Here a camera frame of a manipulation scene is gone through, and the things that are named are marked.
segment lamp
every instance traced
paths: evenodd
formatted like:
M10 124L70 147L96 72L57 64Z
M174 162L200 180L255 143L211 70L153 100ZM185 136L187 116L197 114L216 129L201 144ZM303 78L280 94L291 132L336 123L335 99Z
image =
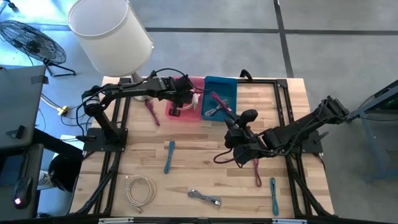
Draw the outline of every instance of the lamp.
M68 13L68 25L101 74L142 80L137 71L153 42L128 0L79 0Z

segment blue tray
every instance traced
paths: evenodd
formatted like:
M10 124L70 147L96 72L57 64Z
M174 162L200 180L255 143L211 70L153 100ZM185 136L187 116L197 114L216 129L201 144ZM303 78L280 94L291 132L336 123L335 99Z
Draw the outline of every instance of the blue tray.
M238 81L235 78L206 77L203 104L201 107L201 117L208 121L224 121L227 113L224 109L218 110L213 116L205 116L206 111L215 108L218 103L211 97L214 91L222 100L228 100L228 106L236 113L236 95L238 94Z

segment pink tray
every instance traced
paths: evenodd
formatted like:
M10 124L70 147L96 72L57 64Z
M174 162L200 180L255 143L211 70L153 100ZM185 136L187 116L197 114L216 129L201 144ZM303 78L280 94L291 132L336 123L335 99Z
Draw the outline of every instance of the pink tray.
M204 78L199 78L199 77L189 77L191 82L198 88L204 89L205 88L205 79ZM166 117L171 120L176 120L176 121L200 121L201 119L201 105L203 101L203 93L201 93L200 90L195 90L199 93L199 104L197 105L196 110L189 109L185 111L181 111L180 116L171 116L169 115L169 109L172 108L173 103L171 101L167 101L166 105Z

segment fan grille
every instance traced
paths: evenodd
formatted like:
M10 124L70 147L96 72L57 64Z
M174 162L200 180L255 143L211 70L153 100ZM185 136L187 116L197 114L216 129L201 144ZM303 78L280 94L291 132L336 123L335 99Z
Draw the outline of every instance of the fan grille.
M0 34L15 48L41 62L48 60L59 65L67 60L61 46L27 24L18 21L0 22Z

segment concrete floor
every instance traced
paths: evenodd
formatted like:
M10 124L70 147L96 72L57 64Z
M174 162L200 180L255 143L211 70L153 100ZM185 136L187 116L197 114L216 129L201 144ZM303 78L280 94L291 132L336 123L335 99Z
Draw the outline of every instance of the concrete floor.
M64 25L73 0L44 1L45 7L37 10L51 9L52 13L46 13L45 17L38 16L38 12L28 13L29 7L23 3L29 2L28 6L32 7L36 4L33 0L14 2L20 5L21 13L16 16L5 8L0 21L16 18ZM133 0L132 5L146 27L278 29L273 0ZM397 7L398 1L394 0L280 0L286 29L398 30ZM76 77L50 78L44 93L58 104L77 105L81 93L99 85L102 76L92 67L70 31L44 32L67 52L64 66L78 72ZM233 77L245 68L255 77L287 77L279 34L153 32L150 35L155 49L141 70L143 75L154 69L173 67L198 76ZM396 35L287 34L286 39L294 77L304 78L312 109L331 95L349 110L355 110L368 96L398 77ZM9 44L0 42L0 49L0 64L30 65L27 57ZM47 105L40 104L40 108L47 122L46 132L56 137L80 133L77 128L61 125ZM40 117L37 121L43 125ZM394 131L396 124L388 125L389 131ZM345 218L398 222L398 179L371 184L363 179L364 175L375 172L375 167L361 122L328 125L321 131L330 132L322 144L335 213ZM46 152L43 167L51 158L52 153ZM40 210L64 215L70 197L57 189L43 191ZM54 200L63 207L55 208Z

